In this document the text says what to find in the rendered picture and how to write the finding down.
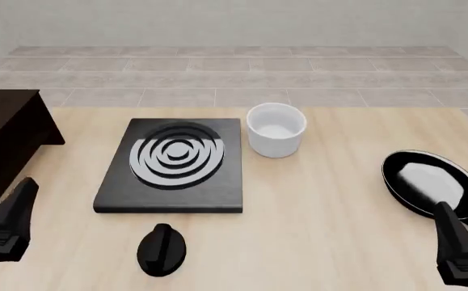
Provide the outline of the flat black stove plate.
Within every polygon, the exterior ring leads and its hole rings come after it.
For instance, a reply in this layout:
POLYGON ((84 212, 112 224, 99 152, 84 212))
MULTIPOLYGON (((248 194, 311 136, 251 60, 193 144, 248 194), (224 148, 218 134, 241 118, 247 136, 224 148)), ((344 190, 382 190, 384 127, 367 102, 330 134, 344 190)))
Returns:
POLYGON ((93 209, 96 213, 241 213, 241 121, 131 119, 93 209))

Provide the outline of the dark wooden cabinet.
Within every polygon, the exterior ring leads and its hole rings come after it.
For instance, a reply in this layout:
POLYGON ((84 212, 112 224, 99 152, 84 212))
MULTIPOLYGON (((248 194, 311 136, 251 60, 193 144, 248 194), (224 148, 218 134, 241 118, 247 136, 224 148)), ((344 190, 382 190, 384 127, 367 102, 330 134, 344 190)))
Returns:
POLYGON ((42 145, 65 140, 35 89, 0 89, 0 197, 42 145))

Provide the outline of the black frying pan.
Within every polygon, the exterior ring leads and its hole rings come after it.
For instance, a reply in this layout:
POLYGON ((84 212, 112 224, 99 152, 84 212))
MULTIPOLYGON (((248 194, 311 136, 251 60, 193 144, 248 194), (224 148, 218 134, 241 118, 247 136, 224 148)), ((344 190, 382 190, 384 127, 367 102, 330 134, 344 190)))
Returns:
POLYGON ((468 171, 437 154, 400 150, 382 163, 390 194, 405 208, 433 218, 437 203, 445 202, 468 225, 468 171))

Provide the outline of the round black stove knob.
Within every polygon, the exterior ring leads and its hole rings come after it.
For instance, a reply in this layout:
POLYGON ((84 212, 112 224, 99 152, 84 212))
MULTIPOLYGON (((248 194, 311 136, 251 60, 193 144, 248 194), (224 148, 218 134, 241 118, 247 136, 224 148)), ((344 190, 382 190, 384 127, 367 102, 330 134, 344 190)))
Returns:
POLYGON ((182 234, 165 223, 157 224, 140 242, 137 262, 148 276, 163 277, 182 266, 187 246, 182 234))

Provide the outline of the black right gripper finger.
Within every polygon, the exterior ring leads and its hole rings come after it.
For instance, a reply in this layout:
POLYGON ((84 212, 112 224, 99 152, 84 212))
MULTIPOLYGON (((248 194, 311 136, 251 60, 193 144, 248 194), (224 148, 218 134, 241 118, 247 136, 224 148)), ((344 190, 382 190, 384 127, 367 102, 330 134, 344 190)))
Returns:
POLYGON ((442 201, 434 210, 437 234, 437 263, 468 260, 468 230, 448 203, 442 201))

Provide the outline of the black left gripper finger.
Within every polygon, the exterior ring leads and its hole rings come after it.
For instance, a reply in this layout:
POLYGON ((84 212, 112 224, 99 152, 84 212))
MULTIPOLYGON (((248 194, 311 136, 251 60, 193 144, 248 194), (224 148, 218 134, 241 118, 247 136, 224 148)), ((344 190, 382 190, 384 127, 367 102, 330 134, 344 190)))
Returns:
POLYGON ((14 236, 25 240, 31 239, 32 209, 38 190, 36 181, 26 177, 0 203, 0 240, 14 236))

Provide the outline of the white bowl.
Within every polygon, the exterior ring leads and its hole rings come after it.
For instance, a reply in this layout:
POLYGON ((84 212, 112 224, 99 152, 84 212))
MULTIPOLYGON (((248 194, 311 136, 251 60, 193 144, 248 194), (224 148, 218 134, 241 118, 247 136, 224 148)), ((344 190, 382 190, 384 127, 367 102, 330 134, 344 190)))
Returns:
POLYGON ((261 103, 246 115, 250 147, 267 158, 283 158, 297 152, 307 120, 304 113, 285 103, 261 103))

